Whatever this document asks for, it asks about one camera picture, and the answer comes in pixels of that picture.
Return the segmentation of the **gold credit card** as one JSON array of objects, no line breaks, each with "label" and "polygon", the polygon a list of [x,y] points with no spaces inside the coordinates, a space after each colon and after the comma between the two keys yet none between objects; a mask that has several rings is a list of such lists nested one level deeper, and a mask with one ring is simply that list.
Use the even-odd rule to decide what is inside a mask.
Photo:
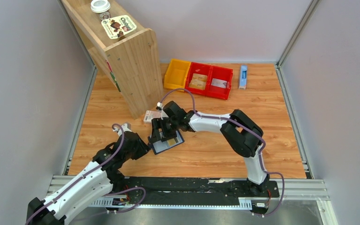
[{"label": "gold credit card", "polygon": [[167,144],[169,147],[175,146],[178,143],[179,143],[179,140],[177,138],[167,140]]}]

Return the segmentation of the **navy blue card holder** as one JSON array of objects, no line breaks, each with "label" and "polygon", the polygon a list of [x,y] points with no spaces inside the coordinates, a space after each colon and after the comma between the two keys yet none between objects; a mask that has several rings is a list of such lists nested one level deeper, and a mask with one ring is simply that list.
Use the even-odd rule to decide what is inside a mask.
[{"label": "navy blue card holder", "polygon": [[177,139],[179,140],[179,143],[175,146],[169,147],[167,144],[167,141],[158,141],[156,143],[150,143],[150,147],[153,150],[155,155],[158,155],[166,150],[172,149],[182,143],[184,143],[184,138],[182,137],[180,131],[176,130]]}]

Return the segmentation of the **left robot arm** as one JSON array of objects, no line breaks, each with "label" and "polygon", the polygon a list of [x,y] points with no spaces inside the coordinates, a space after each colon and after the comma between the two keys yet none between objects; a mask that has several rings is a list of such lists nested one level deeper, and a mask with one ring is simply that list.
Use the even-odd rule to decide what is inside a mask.
[{"label": "left robot arm", "polygon": [[146,155],[150,147],[134,132],[121,132],[116,142],[99,150],[87,166],[71,181],[45,199],[28,204],[28,225],[68,225],[96,199],[126,192],[124,175],[119,171],[129,159]]}]

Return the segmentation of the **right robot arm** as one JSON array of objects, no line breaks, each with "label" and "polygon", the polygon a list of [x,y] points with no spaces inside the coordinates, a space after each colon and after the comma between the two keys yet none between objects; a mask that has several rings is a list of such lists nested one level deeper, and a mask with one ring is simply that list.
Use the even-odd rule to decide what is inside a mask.
[{"label": "right robot arm", "polygon": [[231,148],[244,158],[250,193],[261,196],[267,191],[269,175],[263,167],[261,150],[265,146],[262,129],[254,123],[243,111],[234,110],[232,113],[216,115],[206,114],[195,110],[186,112],[174,101],[165,106],[158,105],[166,114],[163,118],[152,119],[151,135],[148,138],[154,153],[164,142],[177,138],[183,132],[212,132],[222,134]]}]

